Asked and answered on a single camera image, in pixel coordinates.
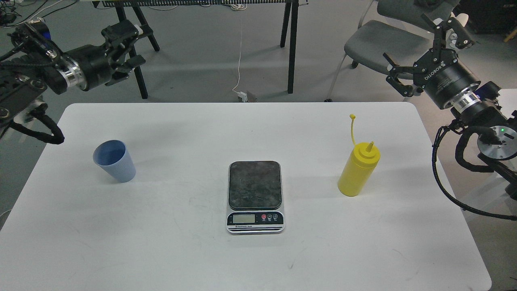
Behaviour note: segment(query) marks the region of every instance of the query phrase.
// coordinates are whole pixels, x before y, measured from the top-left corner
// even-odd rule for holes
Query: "plastic cup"
[[[99,145],[94,151],[94,162],[120,183],[130,181],[136,174],[126,144],[120,140],[108,140]]]

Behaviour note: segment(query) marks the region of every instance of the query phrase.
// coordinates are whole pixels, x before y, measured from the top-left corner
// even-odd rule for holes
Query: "gray floor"
[[[294,94],[286,92],[288,47],[278,46],[283,5],[250,5],[240,12],[223,6],[183,6],[171,11],[143,8],[162,48],[156,53],[147,40],[136,44],[138,53],[147,60],[142,71],[149,99],[140,99],[132,76],[123,83],[90,92],[74,88],[57,96],[49,90],[44,95],[50,106],[48,114],[58,120],[73,103],[236,102],[232,88],[237,83],[241,30],[237,91],[253,93],[258,102],[322,102],[343,57],[343,45],[355,31],[366,4],[364,0],[325,0],[310,1],[300,8]],[[18,12],[26,15],[33,9],[28,6]],[[374,11],[367,19],[386,21]],[[132,11],[128,11],[128,17],[136,22]],[[80,2],[48,16],[46,21],[53,40],[66,51],[87,43],[101,44],[100,30],[116,23],[117,17],[113,9],[98,10]],[[0,30],[2,52],[10,48],[8,32],[12,30]],[[461,60],[483,82],[492,80],[503,88],[517,88],[517,39],[508,43],[502,42],[502,35],[475,35],[475,39],[474,47],[460,52]],[[385,76],[362,66],[350,70],[346,65],[331,95],[334,102],[402,101]],[[452,120],[449,111],[438,110],[425,95],[410,102],[431,138],[440,125]],[[33,129],[42,130],[39,125]],[[447,137],[439,158],[456,196],[461,198],[487,175],[470,173],[456,164],[453,153],[457,140],[457,136]],[[0,213],[14,205],[43,148],[43,143],[16,132],[8,132],[0,142]],[[468,148],[467,158],[475,158],[475,151],[474,147]],[[508,201],[493,210],[515,215],[516,203]],[[492,277],[491,290],[517,289],[515,222],[478,217],[469,227]]]

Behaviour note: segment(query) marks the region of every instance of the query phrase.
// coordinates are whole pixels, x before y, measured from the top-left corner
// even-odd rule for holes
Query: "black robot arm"
[[[422,17],[434,28],[433,47],[412,66],[400,66],[386,53],[389,63],[386,81],[402,96],[426,92],[439,109],[451,108],[455,117],[449,126],[439,129],[433,145],[433,172],[444,194],[464,210],[502,219],[517,220],[517,216],[499,215],[477,210],[457,201],[441,185],[436,171],[437,149],[444,135],[453,131],[462,135],[455,151],[455,159],[462,167],[474,172],[494,172],[503,176],[510,185],[507,193],[517,200],[517,173],[501,161],[517,156],[517,111],[513,118],[506,118],[501,112],[497,97],[498,87],[492,81],[479,86],[479,79],[458,58],[453,49],[446,46],[449,30],[455,33],[455,47],[465,49],[474,44],[467,31],[455,18],[435,24],[426,15]],[[413,75],[413,84],[403,84],[398,76],[402,73]],[[478,157],[486,165],[474,165],[464,159],[464,150],[470,137],[478,135]]]
[[[47,88],[62,94],[73,86],[88,91],[101,84],[116,84],[145,63],[140,55],[130,59],[126,55],[138,39],[152,34],[147,25],[135,26],[125,20],[108,26],[101,34],[105,39],[102,45],[85,45],[67,52],[51,40],[42,20],[24,23],[9,34],[14,48],[0,56],[0,130],[5,132],[10,127],[44,142],[62,143],[63,134],[45,114],[47,105],[41,94]],[[7,60],[16,53],[25,54]],[[34,118],[52,135],[21,125]]]

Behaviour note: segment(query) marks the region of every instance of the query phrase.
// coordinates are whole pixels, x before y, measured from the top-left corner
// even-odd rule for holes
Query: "yellow squeeze bottle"
[[[350,132],[352,136],[352,142],[354,143],[354,149],[346,162],[343,173],[338,181],[338,188],[341,193],[346,196],[357,196],[361,192],[362,187],[370,177],[373,169],[377,166],[379,159],[381,158],[381,152],[373,144],[373,142],[367,143],[355,143],[354,140],[354,119],[355,115],[350,114],[352,123],[350,125]]]

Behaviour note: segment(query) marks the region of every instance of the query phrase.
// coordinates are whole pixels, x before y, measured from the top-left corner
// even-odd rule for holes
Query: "white cable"
[[[150,9],[152,9],[152,10],[156,10],[156,11],[169,11],[169,10],[172,10],[172,9],[176,9],[176,8],[178,8],[178,5],[176,5],[176,6],[172,7],[172,8],[170,8],[170,9],[157,9],[157,8],[152,8],[152,7],[147,7],[147,8],[150,8]]]
[[[248,8],[248,4],[230,4],[229,6],[234,11],[243,11],[243,10],[246,10],[246,8]]]
[[[239,73],[239,79],[237,79],[237,85],[235,85],[235,87],[233,87],[232,91],[235,92],[235,93],[239,93],[237,91],[235,91],[235,88],[237,88],[237,86],[239,86],[239,82],[240,82],[240,60],[242,58],[242,16],[240,18],[240,49],[239,49],[239,65],[237,66],[237,72]]]
[[[58,3],[61,3],[61,2],[63,2],[63,0],[59,0],[58,2],[56,2],[56,3],[52,4],[52,5],[49,5],[49,6],[45,7],[45,8],[43,8],[42,10],[40,10],[40,11],[38,11],[36,14],[34,14],[31,18],[36,17],[36,15],[40,14],[40,13],[41,13],[41,12],[43,12],[44,10],[47,10],[47,9],[49,9],[50,7],[52,7],[52,6],[54,6],[54,5],[58,4]]]
[[[11,211],[12,209],[9,209],[7,211],[4,211],[4,213],[0,214],[0,219],[2,218],[2,216],[4,216],[4,214],[6,214],[7,212]]]
[[[248,8],[248,4],[224,4],[225,6],[230,7],[233,11],[243,11]],[[203,5],[199,4],[201,7],[210,7],[211,5]]]

